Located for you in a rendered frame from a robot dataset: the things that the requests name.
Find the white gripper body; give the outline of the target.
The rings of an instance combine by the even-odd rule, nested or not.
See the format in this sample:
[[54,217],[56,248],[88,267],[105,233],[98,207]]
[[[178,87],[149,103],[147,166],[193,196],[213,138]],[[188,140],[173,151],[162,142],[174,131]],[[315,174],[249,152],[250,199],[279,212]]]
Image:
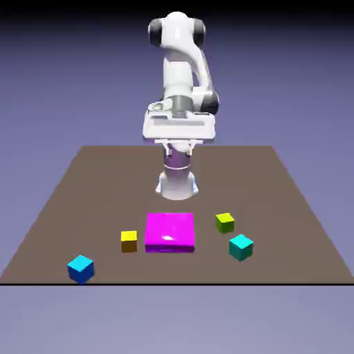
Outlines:
[[147,140],[213,140],[215,117],[188,111],[186,118],[174,118],[171,111],[147,111],[142,135]]

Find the small lime green cube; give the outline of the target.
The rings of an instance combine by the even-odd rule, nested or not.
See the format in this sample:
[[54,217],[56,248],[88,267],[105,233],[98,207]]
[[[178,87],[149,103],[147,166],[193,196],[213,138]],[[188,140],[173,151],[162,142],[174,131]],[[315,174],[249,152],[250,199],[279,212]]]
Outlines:
[[233,232],[234,225],[234,217],[229,212],[216,215],[216,228],[219,232],[223,234]]

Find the small yellow cube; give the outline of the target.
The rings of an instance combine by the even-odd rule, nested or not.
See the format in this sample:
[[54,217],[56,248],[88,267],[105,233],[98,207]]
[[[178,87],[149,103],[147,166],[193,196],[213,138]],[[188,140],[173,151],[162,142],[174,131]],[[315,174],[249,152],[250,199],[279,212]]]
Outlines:
[[122,252],[136,252],[138,249],[138,232],[136,230],[121,231]]

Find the small teal cube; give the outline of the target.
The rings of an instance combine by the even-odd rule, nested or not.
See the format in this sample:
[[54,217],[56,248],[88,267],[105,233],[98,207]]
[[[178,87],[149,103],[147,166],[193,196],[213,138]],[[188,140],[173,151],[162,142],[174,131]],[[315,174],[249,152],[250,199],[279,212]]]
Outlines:
[[254,241],[243,234],[229,240],[229,254],[238,261],[243,261],[252,256]]

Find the small blue cube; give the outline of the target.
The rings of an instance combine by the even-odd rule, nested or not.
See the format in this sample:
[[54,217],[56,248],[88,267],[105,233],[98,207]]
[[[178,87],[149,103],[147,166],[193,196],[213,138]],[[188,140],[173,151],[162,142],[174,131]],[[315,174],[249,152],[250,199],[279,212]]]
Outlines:
[[69,278],[79,285],[84,285],[95,274],[94,262],[83,255],[70,261],[67,270]]

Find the large magenta box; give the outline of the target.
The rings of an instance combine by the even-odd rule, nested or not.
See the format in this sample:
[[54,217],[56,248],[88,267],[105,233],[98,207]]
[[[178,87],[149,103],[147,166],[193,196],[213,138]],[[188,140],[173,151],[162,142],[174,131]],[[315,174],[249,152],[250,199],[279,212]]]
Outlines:
[[148,213],[145,251],[192,253],[195,250],[192,213]]

